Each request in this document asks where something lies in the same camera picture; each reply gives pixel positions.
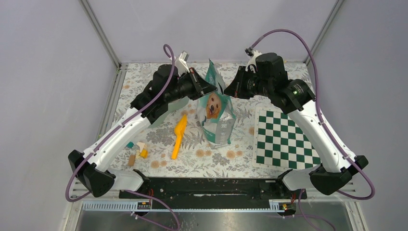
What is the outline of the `green dog food bag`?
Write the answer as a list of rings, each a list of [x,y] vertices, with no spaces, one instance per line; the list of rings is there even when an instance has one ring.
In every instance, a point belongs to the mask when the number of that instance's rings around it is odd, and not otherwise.
[[[231,144],[236,116],[230,96],[224,94],[227,86],[211,60],[205,80],[217,89],[198,100],[196,113],[205,138],[210,147],[216,149]]]

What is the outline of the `orange plastic scoop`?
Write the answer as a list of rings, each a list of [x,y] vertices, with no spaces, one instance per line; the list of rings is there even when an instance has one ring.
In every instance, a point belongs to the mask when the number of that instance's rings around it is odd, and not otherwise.
[[[187,115],[183,115],[181,120],[177,123],[176,127],[174,128],[174,133],[176,135],[176,141],[175,141],[175,146],[174,146],[174,149],[171,155],[171,159],[173,160],[175,160],[178,156],[186,126],[187,126]]]

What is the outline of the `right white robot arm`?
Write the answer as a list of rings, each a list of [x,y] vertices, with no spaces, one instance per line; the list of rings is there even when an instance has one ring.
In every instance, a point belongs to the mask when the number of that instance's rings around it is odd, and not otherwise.
[[[339,138],[321,112],[316,96],[301,79],[289,79],[283,58],[276,53],[254,54],[247,66],[239,66],[235,78],[224,89],[234,98],[265,96],[282,110],[306,135],[321,163],[302,170],[287,170],[278,176],[276,192],[282,198],[295,190],[315,188],[324,195],[339,192],[368,165]]]

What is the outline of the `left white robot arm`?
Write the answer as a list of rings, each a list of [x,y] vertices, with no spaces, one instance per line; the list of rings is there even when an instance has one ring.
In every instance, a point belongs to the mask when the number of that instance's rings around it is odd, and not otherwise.
[[[179,75],[175,66],[159,66],[152,80],[108,132],[84,151],[73,150],[69,154],[74,176],[94,197],[114,189],[131,190],[136,197],[145,197],[149,193],[145,176],[137,170],[112,169],[111,163],[128,143],[168,111],[170,103],[185,97],[197,100],[216,90],[192,67]]]

